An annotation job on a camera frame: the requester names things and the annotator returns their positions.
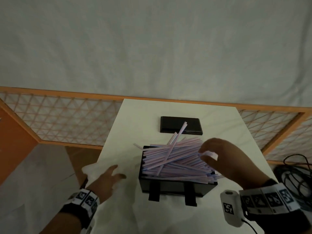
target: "orange wall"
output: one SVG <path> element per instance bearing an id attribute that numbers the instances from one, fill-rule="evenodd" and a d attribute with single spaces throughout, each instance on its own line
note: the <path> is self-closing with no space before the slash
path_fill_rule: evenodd
<path id="1" fill-rule="evenodd" d="M 0 108 L 0 185 L 38 142 Z"/>

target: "wristband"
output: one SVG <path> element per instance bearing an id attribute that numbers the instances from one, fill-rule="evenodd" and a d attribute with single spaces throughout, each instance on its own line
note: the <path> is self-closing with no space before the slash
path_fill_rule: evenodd
<path id="1" fill-rule="evenodd" d="M 300 206 L 282 183 L 268 180 L 259 189 L 239 191 L 244 216 L 267 234 L 302 233 L 311 228 Z"/>
<path id="2" fill-rule="evenodd" d="M 60 212 L 79 218 L 81 227 L 87 229 L 99 206 L 99 198 L 92 191 L 80 189 L 69 197 Z"/>

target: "black box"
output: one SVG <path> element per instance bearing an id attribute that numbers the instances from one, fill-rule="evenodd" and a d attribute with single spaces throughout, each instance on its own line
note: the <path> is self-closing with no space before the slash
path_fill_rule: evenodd
<path id="1" fill-rule="evenodd" d="M 178 133 L 184 122 L 187 122 L 188 125 L 182 134 L 202 135 L 199 119 L 189 117 L 160 117 L 160 132 Z"/>
<path id="2" fill-rule="evenodd" d="M 143 148 L 154 148 L 154 146 L 144 146 Z M 197 206 L 195 197 L 203 197 L 205 194 L 215 188 L 216 185 L 218 185 L 218 182 L 214 182 L 212 184 L 202 184 L 197 182 L 150 179 L 142 174 L 142 165 L 143 154 L 138 179 L 142 192 L 149 193 L 149 200 L 151 201 L 159 201 L 159 196 L 161 194 L 185 196 L 186 205 Z"/>

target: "lattice panel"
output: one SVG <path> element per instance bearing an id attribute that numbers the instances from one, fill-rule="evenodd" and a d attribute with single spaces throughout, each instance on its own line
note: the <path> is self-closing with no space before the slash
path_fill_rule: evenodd
<path id="1" fill-rule="evenodd" d="M 122 101 L 0 92 L 0 98 L 42 139 L 104 145 Z"/>
<path id="2" fill-rule="evenodd" d="M 260 149 L 297 115 L 297 113 L 278 111 L 238 111 Z"/>
<path id="3" fill-rule="evenodd" d="M 299 153 L 312 162 L 312 116 L 307 118 L 298 128 L 275 147 L 266 160 L 283 161 L 291 154 Z M 296 156 L 289 159 L 293 162 L 305 162 L 302 157 Z"/>

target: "black bracket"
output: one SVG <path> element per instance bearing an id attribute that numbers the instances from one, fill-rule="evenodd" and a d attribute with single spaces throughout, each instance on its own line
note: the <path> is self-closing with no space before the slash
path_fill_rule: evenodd
<path id="1" fill-rule="evenodd" d="M 151 181 L 149 200 L 159 202 L 159 198 L 160 198 L 160 183 L 158 181 Z"/>
<path id="2" fill-rule="evenodd" d="M 197 207 L 194 184 L 184 182 L 185 205 Z"/>

